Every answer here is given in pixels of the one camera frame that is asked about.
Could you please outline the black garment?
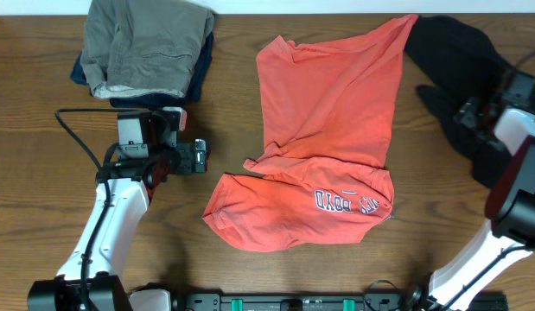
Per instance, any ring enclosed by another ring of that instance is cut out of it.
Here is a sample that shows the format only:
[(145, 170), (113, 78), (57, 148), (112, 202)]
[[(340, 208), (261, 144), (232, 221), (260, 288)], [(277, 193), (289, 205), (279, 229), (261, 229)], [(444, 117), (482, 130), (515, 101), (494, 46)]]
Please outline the black garment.
[(432, 81), (417, 86), (417, 95), (454, 150), (473, 163), (474, 179), (493, 187), (508, 167), (510, 153), (479, 141), (454, 115), (469, 98), (487, 102), (505, 74), (519, 68), (497, 53), (486, 34), (450, 16), (418, 18), (404, 50)]

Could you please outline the orange soccer t-shirt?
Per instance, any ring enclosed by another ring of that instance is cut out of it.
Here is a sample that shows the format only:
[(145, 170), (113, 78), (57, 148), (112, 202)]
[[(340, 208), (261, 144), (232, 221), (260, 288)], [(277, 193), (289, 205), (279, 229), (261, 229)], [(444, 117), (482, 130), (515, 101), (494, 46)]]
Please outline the orange soccer t-shirt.
[(385, 166), (417, 21), (336, 41), (274, 39), (257, 56), (264, 152), (222, 175), (203, 220), (229, 245), (271, 252), (355, 244), (392, 213)]

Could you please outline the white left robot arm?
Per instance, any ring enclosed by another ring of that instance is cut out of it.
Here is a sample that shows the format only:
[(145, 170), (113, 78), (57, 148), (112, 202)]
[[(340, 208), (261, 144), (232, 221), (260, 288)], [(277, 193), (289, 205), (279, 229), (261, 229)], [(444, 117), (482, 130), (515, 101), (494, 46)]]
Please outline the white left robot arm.
[(203, 173), (209, 148), (195, 143), (113, 144), (97, 173), (92, 213), (72, 254), (50, 280), (33, 283), (30, 310), (177, 310), (166, 288), (147, 285), (126, 293), (126, 257), (156, 187), (168, 175)]

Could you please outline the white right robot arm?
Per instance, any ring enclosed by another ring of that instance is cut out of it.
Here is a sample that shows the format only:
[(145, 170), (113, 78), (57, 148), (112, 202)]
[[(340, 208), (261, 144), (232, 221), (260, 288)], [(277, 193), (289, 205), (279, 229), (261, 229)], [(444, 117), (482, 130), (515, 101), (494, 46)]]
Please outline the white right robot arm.
[(490, 101), (470, 98), (454, 115), (462, 128), (512, 157), (487, 197), (485, 221), (444, 267), (417, 286), (403, 310), (506, 310), (506, 296), (484, 288), (535, 253), (535, 77), (509, 71)]

